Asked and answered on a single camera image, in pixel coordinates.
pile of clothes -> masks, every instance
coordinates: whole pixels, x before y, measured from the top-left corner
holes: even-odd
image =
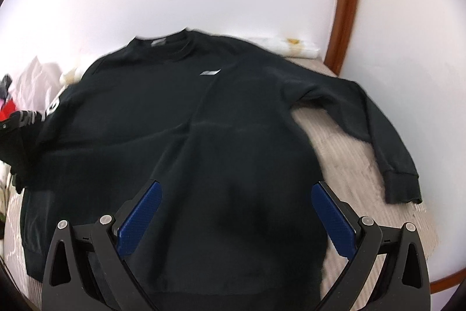
[[[41,64],[37,57],[14,78],[10,74],[5,74],[0,81],[0,122],[9,120],[15,112],[18,112],[17,110],[40,111],[44,114],[50,102],[62,88],[60,75],[61,71],[57,64]],[[10,173],[10,165],[1,161],[0,251],[3,248],[2,239],[8,208],[11,174],[14,173]]]

beige bedsheet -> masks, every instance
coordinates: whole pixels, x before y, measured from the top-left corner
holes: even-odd
[[[290,61],[316,72],[333,75],[317,60]],[[360,216],[372,216],[379,225],[400,227],[405,222],[414,223],[418,228],[425,255],[430,256],[439,242],[432,217],[423,204],[385,203],[384,185],[371,145],[345,134],[322,109],[296,107],[292,112],[293,118],[308,134],[319,158],[324,178],[337,196],[348,202]],[[34,304],[40,306],[41,284],[28,277],[25,270],[19,230],[21,201],[22,196],[12,191],[6,216],[5,261],[19,288]],[[330,242],[323,267],[322,295],[327,293],[346,262]],[[383,257],[379,256],[353,310],[365,305],[382,264]]]

black garment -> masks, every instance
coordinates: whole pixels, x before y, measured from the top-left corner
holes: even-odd
[[[42,120],[39,112],[15,111],[0,122],[0,160],[11,165],[11,174],[18,174],[17,181],[27,177]]]
[[[408,151],[356,83],[228,37],[134,39],[97,60],[43,123],[24,181],[27,272],[41,280],[59,220],[115,213],[152,178],[163,200],[127,262],[154,301],[267,297],[293,282],[318,299],[327,237],[309,193],[323,178],[290,114],[298,100],[372,143],[389,203],[421,201]]]
[[[0,98],[6,101],[8,97],[8,89],[10,88],[12,79],[9,74],[5,74],[0,81]]]

